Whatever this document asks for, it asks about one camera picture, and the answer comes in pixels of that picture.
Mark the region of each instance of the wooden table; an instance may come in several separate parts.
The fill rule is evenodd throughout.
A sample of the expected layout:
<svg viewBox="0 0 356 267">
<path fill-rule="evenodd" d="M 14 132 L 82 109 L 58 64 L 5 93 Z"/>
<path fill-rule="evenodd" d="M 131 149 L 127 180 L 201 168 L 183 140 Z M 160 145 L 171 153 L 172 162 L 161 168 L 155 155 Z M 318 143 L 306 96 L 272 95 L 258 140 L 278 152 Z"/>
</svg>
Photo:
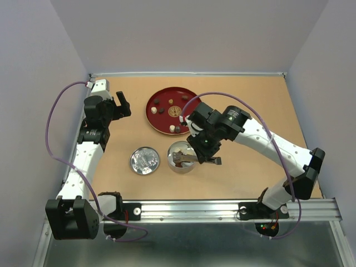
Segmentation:
<svg viewBox="0 0 356 267">
<path fill-rule="evenodd" d="M 216 154 L 222 165 L 197 165 L 188 174 L 177 174 L 167 165 L 167 149 L 182 136 L 167 136 L 148 123 L 145 107 L 156 91 L 184 87 L 200 94 L 220 91 L 242 98 L 264 118 L 278 135 L 306 147 L 303 134 L 282 77 L 109 77 L 110 91 L 123 91 L 132 115 L 110 124 L 110 139 L 94 176 L 94 190 L 118 191 L 125 200 L 156 199 L 254 199 L 284 177 L 277 164 L 254 150 L 223 141 Z M 245 107 L 222 96 L 205 96 L 202 101 L 223 112 L 228 105 Z M 131 154 L 141 146 L 153 147 L 161 165 L 151 175 L 134 173 L 128 164 Z M 321 197 L 316 185 L 312 197 Z"/>
</svg>

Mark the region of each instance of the metal tin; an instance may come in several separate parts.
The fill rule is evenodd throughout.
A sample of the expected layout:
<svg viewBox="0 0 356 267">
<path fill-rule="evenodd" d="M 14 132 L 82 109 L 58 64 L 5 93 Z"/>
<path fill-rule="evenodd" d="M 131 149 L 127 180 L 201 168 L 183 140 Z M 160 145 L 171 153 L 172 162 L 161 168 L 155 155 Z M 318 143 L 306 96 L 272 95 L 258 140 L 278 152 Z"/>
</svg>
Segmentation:
<svg viewBox="0 0 356 267">
<path fill-rule="evenodd" d="M 171 170 L 173 170 L 174 172 L 177 172 L 179 174 L 186 174 L 194 168 L 196 163 L 195 162 L 182 162 L 181 163 L 182 167 L 176 166 L 176 164 L 173 162 L 172 153 L 176 152 L 175 150 L 177 150 L 177 149 L 180 149 L 181 151 L 189 150 L 189 151 L 192 151 L 194 155 L 196 155 L 196 154 L 194 152 L 194 149 L 186 141 L 175 142 L 169 147 L 168 152 L 167 152 L 167 161 L 168 161 L 169 168 L 171 168 Z"/>
<path fill-rule="evenodd" d="M 140 147 L 130 157 L 131 169 L 140 175 L 151 174 L 157 170 L 160 157 L 152 147 Z"/>
</svg>

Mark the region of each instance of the white wall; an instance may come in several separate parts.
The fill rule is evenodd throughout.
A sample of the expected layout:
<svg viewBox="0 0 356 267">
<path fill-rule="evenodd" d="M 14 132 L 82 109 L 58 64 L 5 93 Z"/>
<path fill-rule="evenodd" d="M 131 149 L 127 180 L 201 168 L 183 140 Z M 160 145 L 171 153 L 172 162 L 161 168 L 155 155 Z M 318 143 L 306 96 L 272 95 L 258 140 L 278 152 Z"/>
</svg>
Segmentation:
<svg viewBox="0 0 356 267">
<path fill-rule="evenodd" d="M 51 0 L 90 73 L 287 71 L 327 0 Z"/>
<path fill-rule="evenodd" d="M 50 159 L 45 123 L 58 92 L 87 79 L 49 0 L 2 1 L 0 10 L 0 266 L 31 266 L 65 166 Z M 85 89 L 68 92 L 55 111 L 50 142 L 69 157 Z"/>
<path fill-rule="evenodd" d="M 319 183 L 336 197 L 356 255 L 356 1 L 330 0 L 287 75 L 310 148 L 326 152 Z"/>
</svg>

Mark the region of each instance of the red tray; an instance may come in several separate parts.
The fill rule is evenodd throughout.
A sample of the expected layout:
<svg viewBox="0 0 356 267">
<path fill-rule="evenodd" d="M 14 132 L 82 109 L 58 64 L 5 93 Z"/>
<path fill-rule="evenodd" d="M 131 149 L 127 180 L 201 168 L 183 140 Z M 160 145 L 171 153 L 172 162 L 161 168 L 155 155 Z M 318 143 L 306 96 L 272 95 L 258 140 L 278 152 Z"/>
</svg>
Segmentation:
<svg viewBox="0 0 356 267">
<path fill-rule="evenodd" d="M 183 100 L 182 96 L 187 96 L 187 100 Z M 182 135 L 189 132 L 189 128 L 180 125 L 179 115 L 182 113 L 182 109 L 185 104 L 188 103 L 196 94 L 192 91 L 182 88 L 182 87 L 169 87 L 161 91 L 154 93 L 149 99 L 146 105 L 146 117 L 150 125 L 156 129 L 158 132 L 162 132 L 167 135 Z M 159 99 L 159 103 L 155 104 L 154 100 Z M 193 112 L 195 107 L 200 103 L 200 99 L 194 100 L 189 104 L 189 107 L 184 113 L 184 116 L 187 116 Z M 151 108 L 156 107 L 157 113 L 153 114 Z M 164 112 L 159 114 L 159 110 L 164 108 Z M 169 126 L 179 126 L 180 133 L 170 132 Z"/>
</svg>

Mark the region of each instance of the robotic arm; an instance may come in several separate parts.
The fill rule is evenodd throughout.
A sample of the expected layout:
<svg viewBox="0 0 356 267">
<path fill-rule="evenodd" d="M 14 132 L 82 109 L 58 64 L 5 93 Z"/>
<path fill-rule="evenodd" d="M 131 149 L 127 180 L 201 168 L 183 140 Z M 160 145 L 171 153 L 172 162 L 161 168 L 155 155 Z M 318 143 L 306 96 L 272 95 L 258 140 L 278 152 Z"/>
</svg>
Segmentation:
<svg viewBox="0 0 356 267">
<path fill-rule="evenodd" d="M 221 146 L 221 140 L 230 140 L 251 147 L 277 164 L 281 164 L 271 139 L 261 124 L 247 112 L 235 106 L 228 106 L 223 113 L 213 110 L 205 103 L 200 103 L 193 113 L 186 118 L 191 135 L 188 143 L 196 152 L 199 163 L 216 161 L 212 157 Z M 295 197 L 309 199 L 320 172 L 325 152 L 319 148 L 310 151 L 272 133 L 287 170 L 292 177 Z M 258 219 L 274 213 L 291 200 L 291 190 L 282 179 L 273 187 L 266 188 L 256 206 L 247 209 L 241 219 Z"/>
<path fill-rule="evenodd" d="M 91 95 L 84 100 L 85 118 L 77 139 L 73 164 L 93 182 L 96 166 L 102 157 L 110 137 L 111 121 L 131 115 L 130 104 L 122 92 L 116 95 L 121 106 L 116 106 L 109 93 L 106 80 L 88 83 Z M 103 219 L 96 205 L 89 203 L 91 194 L 84 181 L 75 170 L 68 178 L 56 199 L 48 200 L 46 214 L 55 239 L 93 239 L 98 233 L 99 222 Z M 98 201 L 104 214 L 122 213 L 120 193 L 99 194 Z"/>
</svg>

